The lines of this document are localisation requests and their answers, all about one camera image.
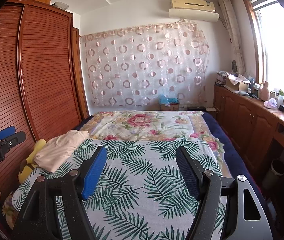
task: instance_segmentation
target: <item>blue cloth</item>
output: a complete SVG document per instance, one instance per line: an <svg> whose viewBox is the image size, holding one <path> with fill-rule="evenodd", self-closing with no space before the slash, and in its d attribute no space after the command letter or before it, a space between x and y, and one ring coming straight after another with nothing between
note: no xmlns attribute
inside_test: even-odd
<svg viewBox="0 0 284 240"><path fill-rule="evenodd" d="M224 144L223 146L223 149L225 151L224 160L229 167L232 177L236 178L240 174L246 176L253 190L255 191L255 194L257 195L262 205L262 208L266 210L267 204L262 196L259 187L255 183L254 179L251 177L248 169L246 168L246 165L244 164L242 158L233 147L230 139L226 136L226 134L223 132L222 128L219 126L219 124L216 122L216 120L213 118L212 115L210 115L209 113L204 113L202 117L205 120L206 124L208 125L212 135L218 138L220 142Z"/></svg>
<svg viewBox="0 0 284 240"><path fill-rule="evenodd" d="M159 96L159 103L160 104L169 104L169 103L177 104L179 103L179 100L177 98L169 98L165 96L164 94L161 94Z"/></svg>

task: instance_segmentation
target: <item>louvered wooden door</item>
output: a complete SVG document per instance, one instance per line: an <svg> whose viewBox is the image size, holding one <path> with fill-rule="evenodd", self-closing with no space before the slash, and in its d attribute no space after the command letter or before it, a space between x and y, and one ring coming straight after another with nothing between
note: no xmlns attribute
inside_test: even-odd
<svg viewBox="0 0 284 240"><path fill-rule="evenodd" d="M81 120L71 76L70 18L35 6L24 10L20 67L26 107L35 134L49 140Z"/></svg>
<svg viewBox="0 0 284 240"><path fill-rule="evenodd" d="M32 0L0 10L0 130L26 133L0 162L1 200L18 186L20 163L34 143L81 121L74 84L72 14Z"/></svg>
<svg viewBox="0 0 284 240"><path fill-rule="evenodd" d="M26 141L13 148L0 162L0 189L3 197L18 186L19 166L32 151L34 140L20 98L17 74L17 35L23 6L5 5L0 10L0 130L15 126L26 133Z"/></svg>

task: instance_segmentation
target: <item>leaf-patterned blanket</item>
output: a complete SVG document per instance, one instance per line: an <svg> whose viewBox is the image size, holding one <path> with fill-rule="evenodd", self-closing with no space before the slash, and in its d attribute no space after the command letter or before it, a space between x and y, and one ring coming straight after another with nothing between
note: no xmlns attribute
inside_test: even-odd
<svg viewBox="0 0 284 240"><path fill-rule="evenodd" d="M192 158L218 175L221 170L207 142L181 137L174 141L84 141L56 173L36 168L14 193L12 203L20 210L39 175L61 177L78 168L102 145L107 161L95 192L84 201L98 239L184 240L199 202L189 195L175 161L175 150L184 146ZM63 239L70 239L61 197L56 198ZM219 239L226 198L220 208L212 239Z"/></svg>
<svg viewBox="0 0 284 240"><path fill-rule="evenodd" d="M212 149L223 176L230 177L224 161L223 144L215 138L200 111L114 111L93 115L81 131L92 139L123 141L170 141L180 137L199 138Z"/></svg>

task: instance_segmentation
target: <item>circle-patterned curtain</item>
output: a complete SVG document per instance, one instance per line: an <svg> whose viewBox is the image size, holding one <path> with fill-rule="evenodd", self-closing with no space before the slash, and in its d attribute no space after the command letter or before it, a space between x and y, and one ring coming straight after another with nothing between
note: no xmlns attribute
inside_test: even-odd
<svg viewBox="0 0 284 240"><path fill-rule="evenodd" d="M145 25L81 37L84 74L98 106L143 106L160 94L201 104L209 46L195 23Z"/></svg>

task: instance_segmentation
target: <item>blue gripper pad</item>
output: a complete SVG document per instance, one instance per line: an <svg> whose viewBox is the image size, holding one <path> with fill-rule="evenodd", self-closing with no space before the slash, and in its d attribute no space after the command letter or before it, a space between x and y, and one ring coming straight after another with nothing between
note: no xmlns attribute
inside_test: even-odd
<svg viewBox="0 0 284 240"><path fill-rule="evenodd" d="M9 137L13 134L15 134L15 127L14 126L10 126L10 127L7 127L3 130L0 130L0 140L3 140L6 137Z"/></svg>
<svg viewBox="0 0 284 240"><path fill-rule="evenodd" d="M83 199L88 199L88 197L94 193L95 187L97 186L98 180L106 163L106 149L104 147L98 147L96 151L98 150L99 152L97 153L97 156L95 157L90 169L84 177L83 190L81 193Z"/></svg>
<svg viewBox="0 0 284 240"><path fill-rule="evenodd" d="M180 147L177 148L175 152L175 160L178 164L178 167L186 184L187 190L189 191L189 194L194 198L198 199L200 195L200 187L198 184L199 181L196 178L195 174L193 173L190 163L181 152Z"/></svg>

